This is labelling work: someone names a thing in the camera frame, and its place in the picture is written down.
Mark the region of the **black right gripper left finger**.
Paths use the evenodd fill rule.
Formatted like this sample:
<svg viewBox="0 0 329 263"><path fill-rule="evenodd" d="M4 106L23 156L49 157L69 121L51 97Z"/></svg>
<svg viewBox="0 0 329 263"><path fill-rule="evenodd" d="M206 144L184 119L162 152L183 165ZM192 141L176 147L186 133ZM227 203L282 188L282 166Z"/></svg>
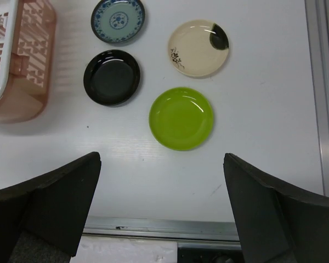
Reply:
<svg viewBox="0 0 329 263"><path fill-rule="evenodd" d="M56 170L0 189L0 262L70 262L99 180L91 152Z"/></svg>

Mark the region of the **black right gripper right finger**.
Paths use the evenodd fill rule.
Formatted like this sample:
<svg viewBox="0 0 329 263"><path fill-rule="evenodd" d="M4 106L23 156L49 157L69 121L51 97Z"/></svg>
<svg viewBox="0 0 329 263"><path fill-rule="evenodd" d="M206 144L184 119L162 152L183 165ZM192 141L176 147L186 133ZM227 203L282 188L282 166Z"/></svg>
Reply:
<svg viewBox="0 0 329 263"><path fill-rule="evenodd" d="M329 197L232 153L223 169L245 262L329 262Z"/></svg>

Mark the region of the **green plate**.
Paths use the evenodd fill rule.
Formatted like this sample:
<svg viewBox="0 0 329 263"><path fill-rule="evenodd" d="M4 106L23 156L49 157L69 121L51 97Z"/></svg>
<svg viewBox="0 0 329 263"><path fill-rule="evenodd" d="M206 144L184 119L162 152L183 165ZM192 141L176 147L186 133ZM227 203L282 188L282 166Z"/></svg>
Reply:
<svg viewBox="0 0 329 263"><path fill-rule="evenodd" d="M201 146L211 135L214 111L210 101L188 87L176 87L159 95L149 111L153 137L163 146L189 151Z"/></svg>

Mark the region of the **cream plate with black flower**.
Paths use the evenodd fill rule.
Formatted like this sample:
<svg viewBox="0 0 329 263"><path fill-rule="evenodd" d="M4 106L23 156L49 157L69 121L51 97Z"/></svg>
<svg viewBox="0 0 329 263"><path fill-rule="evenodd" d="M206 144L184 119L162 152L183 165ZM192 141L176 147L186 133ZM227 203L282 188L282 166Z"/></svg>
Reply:
<svg viewBox="0 0 329 263"><path fill-rule="evenodd" d="M215 22L190 20L178 26L168 40L169 59L180 73L203 78L216 73L229 55L229 38Z"/></svg>

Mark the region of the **blue floral plate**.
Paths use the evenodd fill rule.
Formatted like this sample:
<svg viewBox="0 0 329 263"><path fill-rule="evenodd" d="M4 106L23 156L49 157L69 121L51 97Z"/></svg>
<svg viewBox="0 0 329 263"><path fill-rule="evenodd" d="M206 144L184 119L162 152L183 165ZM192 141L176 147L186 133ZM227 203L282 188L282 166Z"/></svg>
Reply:
<svg viewBox="0 0 329 263"><path fill-rule="evenodd" d="M105 43L123 43L132 39L145 22L145 7L138 0L100 1L90 24L93 33Z"/></svg>

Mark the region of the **pink and white dish rack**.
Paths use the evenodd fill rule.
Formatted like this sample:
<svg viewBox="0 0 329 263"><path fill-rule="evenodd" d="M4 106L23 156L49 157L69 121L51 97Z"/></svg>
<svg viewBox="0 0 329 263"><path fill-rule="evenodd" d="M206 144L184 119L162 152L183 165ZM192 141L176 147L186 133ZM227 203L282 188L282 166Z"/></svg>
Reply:
<svg viewBox="0 0 329 263"><path fill-rule="evenodd" d="M0 1L0 123L31 120L46 107L55 31L50 1Z"/></svg>

